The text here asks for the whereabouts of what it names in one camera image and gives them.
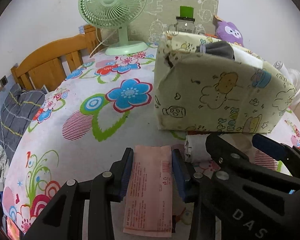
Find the barcode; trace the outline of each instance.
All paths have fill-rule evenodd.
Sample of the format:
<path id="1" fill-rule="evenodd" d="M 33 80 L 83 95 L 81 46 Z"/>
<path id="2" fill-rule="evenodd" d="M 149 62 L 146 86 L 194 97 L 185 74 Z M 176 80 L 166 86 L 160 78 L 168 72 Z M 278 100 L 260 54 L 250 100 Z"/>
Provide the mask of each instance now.
<path id="1" fill-rule="evenodd" d="M 169 161 L 162 161 L 162 172 L 170 173 L 170 162 Z"/>

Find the pink packet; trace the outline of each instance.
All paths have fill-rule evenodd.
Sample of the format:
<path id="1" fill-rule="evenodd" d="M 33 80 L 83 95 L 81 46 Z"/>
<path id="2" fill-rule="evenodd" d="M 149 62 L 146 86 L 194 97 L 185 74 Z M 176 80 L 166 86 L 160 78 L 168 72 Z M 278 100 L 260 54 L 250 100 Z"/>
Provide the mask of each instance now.
<path id="1" fill-rule="evenodd" d="M 139 236 L 171 237 L 171 148 L 136 146 L 123 232 Z"/>

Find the white towel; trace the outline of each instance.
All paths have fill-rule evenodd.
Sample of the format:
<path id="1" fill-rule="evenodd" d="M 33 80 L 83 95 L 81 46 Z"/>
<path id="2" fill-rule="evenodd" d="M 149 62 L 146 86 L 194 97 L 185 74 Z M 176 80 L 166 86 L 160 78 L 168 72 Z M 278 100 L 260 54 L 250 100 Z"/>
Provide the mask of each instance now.
<path id="1" fill-rule="evenodd" d="M 263 61 L 261 59 L 253 57 L 252 55 L 239 48 L 236 48 L 235 46 L 233 46 L 232 49 L 235 61 L 262 69 Z"/>
<path id="2" fill-rule="evenodd" d="M 257 149 L 252 146 L 253 134 L 228 133 L 220 137 L 236 147 L 249 157 L 250 162 L 254 162 Z M 206 149 L 206 140 L 208 134 L 187 135 L 185 141 L 185 159 L 186 162 L 200 163 L 211 160 L 210 154 Z"/>

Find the plaid blanket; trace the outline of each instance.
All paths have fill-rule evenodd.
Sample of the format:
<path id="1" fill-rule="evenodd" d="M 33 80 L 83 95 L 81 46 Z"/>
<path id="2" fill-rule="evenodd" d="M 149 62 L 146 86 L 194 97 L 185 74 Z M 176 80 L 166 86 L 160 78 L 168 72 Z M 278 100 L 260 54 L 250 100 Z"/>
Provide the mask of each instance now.
<path id="1" fill-rule="evenodd" d="M 1 108 L 0 141 L 10 162 L 29 123 L 43 104 L 44 95 L 42 90 L 26 91 L 15 84 L 5 99 Z"/>

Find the cartoon pillow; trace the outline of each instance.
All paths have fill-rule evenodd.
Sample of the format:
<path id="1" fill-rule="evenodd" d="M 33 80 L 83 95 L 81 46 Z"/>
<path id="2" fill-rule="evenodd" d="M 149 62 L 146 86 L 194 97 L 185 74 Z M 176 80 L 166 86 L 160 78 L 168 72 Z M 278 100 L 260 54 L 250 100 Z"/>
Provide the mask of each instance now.
<path id="1" fill-rule="evenodd" d="M 231 22 L 218 21 L 216 34 L 223 41 L 228 41 L 243 47 L 243 38 L 238 28 Z"/>

